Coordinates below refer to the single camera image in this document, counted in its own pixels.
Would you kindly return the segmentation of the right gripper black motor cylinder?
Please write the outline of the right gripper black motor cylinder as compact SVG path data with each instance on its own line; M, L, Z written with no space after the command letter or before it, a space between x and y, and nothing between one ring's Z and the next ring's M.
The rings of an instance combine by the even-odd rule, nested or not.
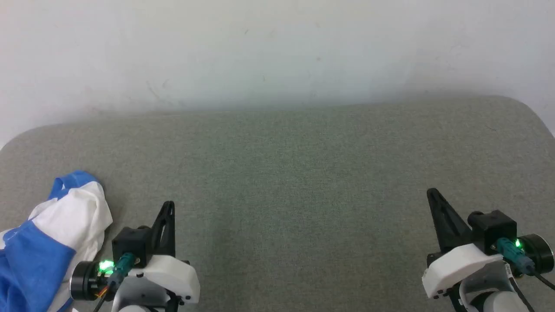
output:
M535 272L546 274L555 268L555 257L547 241L537 234L518 237L520 248L534 264Z

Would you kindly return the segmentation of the left gripper black motor cylinder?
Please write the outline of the left gripper black motor cylinder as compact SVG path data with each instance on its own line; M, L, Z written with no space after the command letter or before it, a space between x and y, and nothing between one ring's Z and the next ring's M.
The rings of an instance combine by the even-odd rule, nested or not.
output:
M75 301L95 301L107 286L108 278L100 269L100 261L81 261L74 268L69 291Z

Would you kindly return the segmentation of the grey-green fabric sofa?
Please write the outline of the grey-green fabric sofa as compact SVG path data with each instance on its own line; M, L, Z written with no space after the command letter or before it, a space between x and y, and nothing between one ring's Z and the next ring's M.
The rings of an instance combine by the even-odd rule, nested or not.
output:
M509 97L105 118L0 149L0 231L54 179L95 176L123 227L175 203L197 312L452 312L426 298L438 251L426 191L466 219L499 209L555 248L555 138Z

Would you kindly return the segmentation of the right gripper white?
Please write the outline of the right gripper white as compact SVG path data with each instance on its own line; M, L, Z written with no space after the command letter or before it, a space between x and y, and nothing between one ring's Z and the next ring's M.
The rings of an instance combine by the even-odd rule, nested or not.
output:
M428 189L427 196L440 252L445 254L429 255L431 262L422 275L426 296L476 299L504 292L502 255L486 255L470 244L472 230L436 188Z

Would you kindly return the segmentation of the gripper black motor cylinder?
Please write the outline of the gripper black motor cylinder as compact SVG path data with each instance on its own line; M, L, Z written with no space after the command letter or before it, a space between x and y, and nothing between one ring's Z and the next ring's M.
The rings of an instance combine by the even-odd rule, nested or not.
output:
M75 301L95 301L107 286L108 278L100 269L100 261L81 261L74 268L69 291Z
M555 268L555 257L547 241L537 234L518 237L520 248L534 264L535 272L546 274Z

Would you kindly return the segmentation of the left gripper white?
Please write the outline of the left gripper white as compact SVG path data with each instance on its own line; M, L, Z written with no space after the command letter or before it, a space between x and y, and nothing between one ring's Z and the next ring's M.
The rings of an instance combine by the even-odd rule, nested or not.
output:
M127 276L127 304L163 305L169 301L169 293L186 304L198 304L201 288L196 270L175 258L173 201L164 202L160 208L151 227L151 239L155 255L145 268L131 269Z

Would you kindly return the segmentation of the white and blue shirt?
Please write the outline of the white and blue shirt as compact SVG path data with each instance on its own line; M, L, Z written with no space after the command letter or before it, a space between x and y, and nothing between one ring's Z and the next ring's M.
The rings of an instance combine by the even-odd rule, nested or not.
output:
M65 312L73 269L96 257L112 222L97 178L56 178L27 221L0 232L0 312Z

